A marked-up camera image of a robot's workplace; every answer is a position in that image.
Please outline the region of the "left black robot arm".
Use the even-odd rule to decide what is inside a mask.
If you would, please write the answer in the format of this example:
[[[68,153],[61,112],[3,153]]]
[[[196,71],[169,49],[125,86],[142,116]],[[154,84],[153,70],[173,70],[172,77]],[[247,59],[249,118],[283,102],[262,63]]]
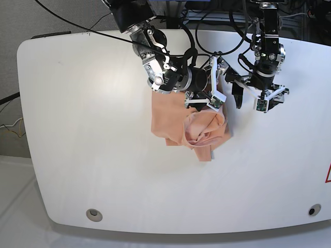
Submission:
[[[209,75],[211,91],[206,93],[199,90],[197,93],[189,90],[185,93],[185,107],[199,108],[205,104],[207,107],[218,111],[225,103],[226,97],[217,90],[218,76],[224,76],[227,83],[232,84],[232,96],[237,109],[243,101],[243,92],[248,90],[254,97],[254,109],[267,113],[273,107],[284,102],[284,95],[289,89],[283,85],[274,84],[273,80],[281,70],[285,60],[284,46],[279,42],[278,4],[280,1],[256,1],[259,14],[252,19],[247,11],[247,2],[242,2],[245,18],[245,29],[240,30],[233,18],[233,11],[229,10],[231,26],[241,36],[239,44],[232,50],[225,52],[210,52]],[[235,52],[243,42],[249,43],[248,50],[252,50],[255,62],[251,63],[244,53],[237,58],[239,65],[247,71],[247,75],[240,75],[224,59],[223,56]]]

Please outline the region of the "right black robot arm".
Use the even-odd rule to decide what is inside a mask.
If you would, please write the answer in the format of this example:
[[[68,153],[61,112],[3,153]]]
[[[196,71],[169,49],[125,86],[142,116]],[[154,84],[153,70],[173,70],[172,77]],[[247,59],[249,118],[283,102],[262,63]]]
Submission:
[[[192,33],[184,24],[180,27],[189,38],[189,48],[183,55],[171,55],[165,34],[151,25],[156,18],[148,1],[103,1],[121,33],[128,33],[134,52],[142,60],[152,91],[161,94],[185,94],[185,108],[201,111],[207,106],[219,111],[226,96],[217,88],[218,58],[209,56],[207,68],[196,67],[198,50]]]

